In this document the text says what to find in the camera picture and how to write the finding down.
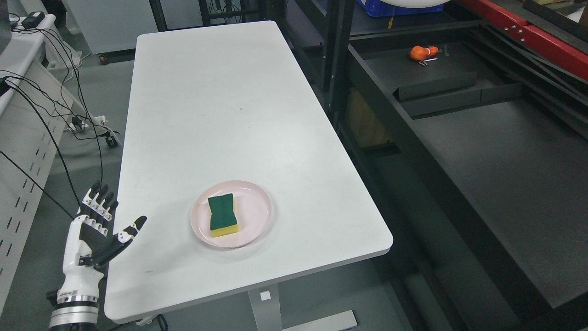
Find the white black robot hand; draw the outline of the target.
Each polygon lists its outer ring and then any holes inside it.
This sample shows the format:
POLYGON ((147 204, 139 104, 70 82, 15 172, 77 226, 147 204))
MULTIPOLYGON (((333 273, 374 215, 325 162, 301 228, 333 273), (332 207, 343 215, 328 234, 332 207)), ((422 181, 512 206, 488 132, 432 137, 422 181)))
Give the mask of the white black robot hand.
POLYGON ((65 281, 57 291, 56 304, 97 302, 102 269, 132 243, 147 221, 141 216, 114 233, 116 207, 115 193, 100 181, 80 200, 68 230, 62 264, 65 281))

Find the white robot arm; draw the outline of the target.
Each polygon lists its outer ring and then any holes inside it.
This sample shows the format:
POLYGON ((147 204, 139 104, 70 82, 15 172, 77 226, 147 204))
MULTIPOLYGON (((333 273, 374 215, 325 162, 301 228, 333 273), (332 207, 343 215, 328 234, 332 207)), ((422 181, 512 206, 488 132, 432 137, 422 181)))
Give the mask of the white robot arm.
POLYGON ((46 293, 52 304, 50 331, 96 331, 99 314, 98 296, 65 294, 60 299, 57 290, 46 293))

